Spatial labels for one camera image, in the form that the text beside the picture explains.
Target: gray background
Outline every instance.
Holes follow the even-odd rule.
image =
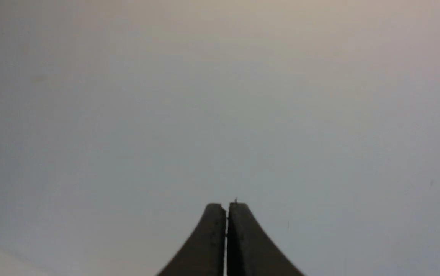
[[[154,275],[236,196],[309,276],[440,275],[440,1],[0,0],[1,248]]]

